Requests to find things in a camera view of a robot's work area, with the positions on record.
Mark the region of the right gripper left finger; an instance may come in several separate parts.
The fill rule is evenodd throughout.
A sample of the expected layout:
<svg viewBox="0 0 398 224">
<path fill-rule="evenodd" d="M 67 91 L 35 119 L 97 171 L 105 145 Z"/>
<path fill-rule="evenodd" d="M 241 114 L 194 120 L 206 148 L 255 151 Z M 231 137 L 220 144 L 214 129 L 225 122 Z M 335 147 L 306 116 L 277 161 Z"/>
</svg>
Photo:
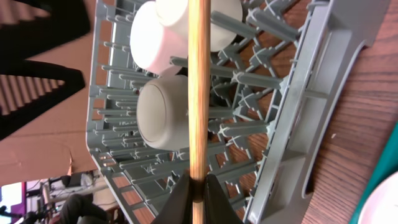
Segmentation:
<svg viewBox="0 0 398 224">
<path fill-rule="evenodd" d="M 160 224 L 191 224 L 192 223 L 192 193 L 190 176 L 184 174 L 179 178 L 159 213 Z"/>
</svg>

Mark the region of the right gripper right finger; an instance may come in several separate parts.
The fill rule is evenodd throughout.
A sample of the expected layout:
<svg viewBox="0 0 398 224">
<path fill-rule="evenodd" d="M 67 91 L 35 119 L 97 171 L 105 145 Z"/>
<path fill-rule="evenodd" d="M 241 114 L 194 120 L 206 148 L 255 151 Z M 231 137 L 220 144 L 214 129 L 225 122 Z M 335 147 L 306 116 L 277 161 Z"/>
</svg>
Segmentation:
<svg viewBox="0 0 398 224">
<path fill-rule="evenodd" d="M 203 199 L 206 224 L 243 224 L 213 174 L 206 177 Z"/>
</svg>

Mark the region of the grey bowl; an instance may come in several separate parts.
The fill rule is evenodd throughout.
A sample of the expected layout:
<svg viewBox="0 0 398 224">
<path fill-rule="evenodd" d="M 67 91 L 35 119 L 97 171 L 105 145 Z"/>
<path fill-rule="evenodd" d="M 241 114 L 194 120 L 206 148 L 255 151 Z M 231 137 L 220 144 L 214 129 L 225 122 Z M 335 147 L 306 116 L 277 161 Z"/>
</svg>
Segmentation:
<svg viewBox="0 0 398 224">
<path fill-rule="evenodd" d="M 168 151 L 188 147 L 188 77 L 174 75 L 146 83 L 139 94 L 136 118 L 148 146 Z"/>
</svg>

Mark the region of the small pink plate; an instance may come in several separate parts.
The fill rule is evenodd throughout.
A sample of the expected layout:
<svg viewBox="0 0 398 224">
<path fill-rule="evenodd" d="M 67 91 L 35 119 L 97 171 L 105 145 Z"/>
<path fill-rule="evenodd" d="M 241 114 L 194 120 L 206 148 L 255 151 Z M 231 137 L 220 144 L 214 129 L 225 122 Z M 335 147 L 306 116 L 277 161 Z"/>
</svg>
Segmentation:
<svg viewBox="0 0 398 224">
<path fill-rule="evenodd" d="M 129 46 L 139 68 L 161 77 L 174 76 L 182 69 L 170 63 L 171 57 L 188 57 L 188 40 L 159 22 L 155 1 L 147 1 L 138 9 Z"/>
</svg>

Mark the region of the white cup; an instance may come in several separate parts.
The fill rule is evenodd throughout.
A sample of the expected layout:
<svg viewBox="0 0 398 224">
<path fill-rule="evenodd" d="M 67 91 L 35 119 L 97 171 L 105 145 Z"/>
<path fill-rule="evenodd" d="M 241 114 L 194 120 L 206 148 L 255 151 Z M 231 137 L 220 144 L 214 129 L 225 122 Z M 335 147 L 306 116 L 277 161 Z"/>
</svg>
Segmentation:
<svg viewBox="0 0 398 224">
<path fill-rule="evenodd" d="M 242 22 L 240 0 L 211 0 L 210 50 L 218 52 L 236 37 L 236 24 Z M 188 39 L 189 0 L 156 0 L 159 21 L 185 40 Z"/>
</svg>

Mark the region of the wooden chopstick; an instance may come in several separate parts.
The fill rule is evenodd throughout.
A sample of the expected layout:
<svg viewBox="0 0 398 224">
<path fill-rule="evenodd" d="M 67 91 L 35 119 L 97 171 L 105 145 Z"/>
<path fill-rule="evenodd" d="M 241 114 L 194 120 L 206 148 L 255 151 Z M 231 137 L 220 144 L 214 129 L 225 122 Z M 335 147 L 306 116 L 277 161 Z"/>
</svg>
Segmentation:
<svg viewBox="0 0 398 224">
<path fill-rule="evenodd" d="M 188 118 L 190 178 L 193 180 L 192 223 L 205 222 L 203 186 L 210 90 L 210 0 L 188 2 Z"/>
</svg>

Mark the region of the large white plate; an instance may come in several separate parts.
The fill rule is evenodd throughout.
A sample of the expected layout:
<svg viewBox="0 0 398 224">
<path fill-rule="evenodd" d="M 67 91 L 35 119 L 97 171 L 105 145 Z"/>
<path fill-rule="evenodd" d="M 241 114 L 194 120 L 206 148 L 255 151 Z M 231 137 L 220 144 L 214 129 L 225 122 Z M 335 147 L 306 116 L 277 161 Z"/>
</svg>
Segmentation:
<svg viewBox="0 0 398 224">
<path fill-rule="evenodd" d="M 383 180 L 366 200 L 358 224 L 397 224 L 397 172 Z"/>
</svg>

